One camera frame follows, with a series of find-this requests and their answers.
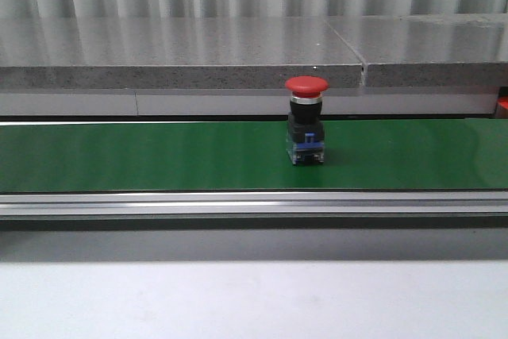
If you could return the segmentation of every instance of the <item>emergency stop button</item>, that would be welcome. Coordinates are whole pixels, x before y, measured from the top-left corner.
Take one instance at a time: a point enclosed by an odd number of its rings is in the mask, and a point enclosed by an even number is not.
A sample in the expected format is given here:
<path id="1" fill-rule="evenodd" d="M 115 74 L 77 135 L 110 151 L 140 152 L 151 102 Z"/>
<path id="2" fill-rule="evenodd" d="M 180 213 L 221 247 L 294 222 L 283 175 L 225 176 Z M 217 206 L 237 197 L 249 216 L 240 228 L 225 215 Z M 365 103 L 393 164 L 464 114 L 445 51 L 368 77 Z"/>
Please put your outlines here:
<path id="1" fill-rule="evenodd" d="M 316 98 L 328 89 L 328 81 L 312 75 L 300 75 L 286 81 L 286 88 L 299 98 Z"/>

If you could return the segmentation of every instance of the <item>metal frame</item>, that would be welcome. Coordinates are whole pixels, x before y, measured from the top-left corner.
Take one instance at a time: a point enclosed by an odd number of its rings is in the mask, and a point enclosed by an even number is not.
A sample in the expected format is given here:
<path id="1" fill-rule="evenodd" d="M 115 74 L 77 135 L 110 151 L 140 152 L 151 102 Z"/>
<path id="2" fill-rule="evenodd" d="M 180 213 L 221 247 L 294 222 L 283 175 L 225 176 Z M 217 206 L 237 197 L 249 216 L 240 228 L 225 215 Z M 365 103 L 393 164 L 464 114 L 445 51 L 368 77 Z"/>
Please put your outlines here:
<path id="1" fill-rule="evenodd" d="M 0 195 L 0 219 L 43 216 L 505 216 L 508 191 L 246 191 Z"/>

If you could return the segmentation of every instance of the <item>gray stone slab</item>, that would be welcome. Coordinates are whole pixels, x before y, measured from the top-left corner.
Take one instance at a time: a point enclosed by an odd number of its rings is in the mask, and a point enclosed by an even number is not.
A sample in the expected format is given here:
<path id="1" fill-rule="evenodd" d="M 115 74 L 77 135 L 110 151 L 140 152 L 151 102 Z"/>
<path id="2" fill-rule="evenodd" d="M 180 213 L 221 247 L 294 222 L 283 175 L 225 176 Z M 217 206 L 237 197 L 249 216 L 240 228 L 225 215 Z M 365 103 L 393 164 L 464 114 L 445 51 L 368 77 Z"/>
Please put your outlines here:
<path id="1" fill-rule="evenodd" d="M 134 91 L 0 92 L 0 116 L 137 115 Z"/>
<path id="2" fill-rule="evenodd" d="M 320 18 L 0 20 L 0 89 L 276 89 L 294 75 L 360 84 Z"/>
<path id="3" fill-rule="evenodd" d="M 369 87 L 508 86 L 508 14 L 329 17 Z"/>
<path id="4" fill-rule="evenodd" d="M 497 87 L 329 89 L 322 114 L 492 114 Z M 139 115 L 284 115 L 285 89 L 139 90 Z"/>

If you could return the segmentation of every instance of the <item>red object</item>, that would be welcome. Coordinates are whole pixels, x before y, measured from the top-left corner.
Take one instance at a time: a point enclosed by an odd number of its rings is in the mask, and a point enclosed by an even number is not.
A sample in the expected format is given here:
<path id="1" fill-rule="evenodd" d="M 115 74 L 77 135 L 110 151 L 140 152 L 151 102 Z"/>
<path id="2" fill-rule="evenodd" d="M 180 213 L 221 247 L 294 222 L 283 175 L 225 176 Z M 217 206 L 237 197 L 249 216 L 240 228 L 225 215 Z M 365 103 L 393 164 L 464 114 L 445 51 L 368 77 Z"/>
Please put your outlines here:
<path id="1" fill-rule="evenodd" d="M 504 108 L 504 109 L 507 109 L 508 110 L 508 97 L 501 97 L 500 99 L 498 99 L 498 104 Z"/>
<path id="2" fill-rule="evenodd" d="M 321 77 L 312 75 L 300 75 L 286 81 L 286 88 L 293 92 L 296 97 L 316 98 L 322 91 L 328 89 L 328 82 Z"/>

